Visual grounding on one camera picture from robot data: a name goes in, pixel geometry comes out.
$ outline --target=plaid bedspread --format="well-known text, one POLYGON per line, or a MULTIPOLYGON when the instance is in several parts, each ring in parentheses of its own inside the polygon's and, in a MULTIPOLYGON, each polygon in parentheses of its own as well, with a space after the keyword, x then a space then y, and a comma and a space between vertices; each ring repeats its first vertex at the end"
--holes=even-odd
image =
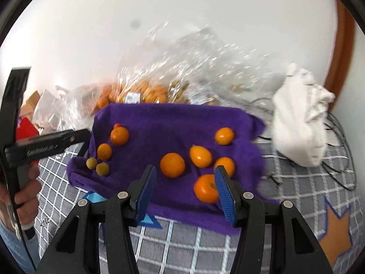
MULTIPOLYGON (((304 168, 290 163, 280 156, 271 143, 259 143, 265 159, 266 173, 273 174, 277 186, 271 179, 260 182, 260 193, 282 201, 293 201, 311 227, 316 237, 325 232, 325 206, 327 199, 341 214, 350 207, 350 233, 352 249, 342 255, 334 266, 336 274, 343 274, 353 264, 365 245, 364 218, 359 196, 346 191, 322 169, 304 168)), ((57 229, 68 213, 86 191, 69 185, 66 165, 77 155, 77 146, 64 154, 43 159, 39 163, 39 180, 43 188, 39 195, 40 212, 35 228, 39 235, 39 254, 42 256, 57 229)), ((325 161, 336 169, 343 169, 347 157, 342 147, 328 146, 325 161)), ((348 187, 354 184, 352 170, 337 174, 337 179, 348 187)), ((156 217, 162 230, 138 227, 130 228, 132 244, 140 273, 164 274, 225 274, 229 273, 238 244, 237 236, 224 236, 198 227, 156 217)), ((271 227, 266 226, 262 273, 269 270, 271 253, 271 227)), ((108 273, 106 249, 102 233, 99 237, 101 273, 108 273)))

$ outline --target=human hand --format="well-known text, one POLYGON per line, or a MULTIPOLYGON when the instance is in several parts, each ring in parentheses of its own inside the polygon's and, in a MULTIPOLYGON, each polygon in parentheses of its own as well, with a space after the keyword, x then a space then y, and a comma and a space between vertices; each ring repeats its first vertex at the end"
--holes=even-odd
MULTIPOLYGON (((38 176, 38 164, 34 164, 29 169, 29 178, 31 181, 28 182, 25 188, 15 194, 15 203, 18 205, 23 204, 23 206, 17 209, 21 225, 32 223, 38 215, 39 202, 37 194, 42 188, 41 183, 36 180, 38 176)), ((9 230, 14 232, 15 230, 6 209, 7 205, 10 205, 8 191, 6 186, 0 184, 0 219, 9 230)))

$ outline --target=white wall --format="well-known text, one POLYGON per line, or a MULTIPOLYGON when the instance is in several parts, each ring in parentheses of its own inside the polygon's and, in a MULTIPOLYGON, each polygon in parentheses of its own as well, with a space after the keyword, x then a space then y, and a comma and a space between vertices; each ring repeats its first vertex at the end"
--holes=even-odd
POLYGON ((365 205, 365 35, 357 25, 349 74, 333 114, 339 119, 355 161, 357 190, 365 205))
POLYGON ((32 66, 28 92, 113 78, 121 55, 151 27, 196 17, 228 43, 297 62, 319 83, 327 75, 334 0, 34 0, 0 49, 0 89, 13 66, 32 66))

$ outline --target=purple cloth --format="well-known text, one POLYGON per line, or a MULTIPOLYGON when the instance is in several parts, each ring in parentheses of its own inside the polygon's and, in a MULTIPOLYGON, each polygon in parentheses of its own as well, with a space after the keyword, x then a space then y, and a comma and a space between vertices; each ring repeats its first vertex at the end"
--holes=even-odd
POLYGON ((196 179, 203 174, 213 174, 213 166, 199 169, 189 159, 192 145, 206 147, 214 161, 231 157, 236 162, 234 180, 254 194, 264 172, 260 150, 251 141, 264 130, 264 124, 241 109, 183 104, 110 104, 99 111, 94 119, 89 155, 96 157, 101 143, 109 143, 113 154, 107 163, 110 173, 100 177, 85 165, 85 158, 74 157, 67 166, 71 185, 95 191, 110 198, 125 191, 132 180, 139 179, 148 164, 156 166, 157 182, 148 213, 175 219, 222 234, 237 233, 225 220, 220 203, 205 204, 193 191, 196 179), (123 146, 110 142, 110 132, 115 123, 121 123, 130 134, 123 146), (214 135, 222 127, 235 132, 231 145, 215 143, 214 135), (180 154, 186 170, 178 178, 167 178, 159 168, 161 158, 169 153, 180 154))

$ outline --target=silver pin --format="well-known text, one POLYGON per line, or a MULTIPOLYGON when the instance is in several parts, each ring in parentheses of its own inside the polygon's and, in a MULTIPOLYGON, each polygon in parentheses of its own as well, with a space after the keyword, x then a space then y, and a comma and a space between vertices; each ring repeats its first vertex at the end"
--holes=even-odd
POLYGON ((128 197, 128 193, 126 191, 121 191, 120 193, 118 193, 119 199, 125 199, 126 197, 128 197))
POLYGON ((86 199, 81 199, 80 201, 77 202, 78 206, 83 207, 88 203, 88 201, 86 199))
POLYGON ((292 202, 290 202, 290 201, 288 201, 288 200, 284 201, 283 205, 284 205, 286 208, 291 208, 291 207, 293 207, 293 203, 292 203, 292 202))
POLYGON ((244 192, 244 193, 243 193, 243 197, 244 197, 245 199, 251 200, 251 199, 253 199, 253 193, 251 193, 251 192, 249 192, 249 191, 244 192))

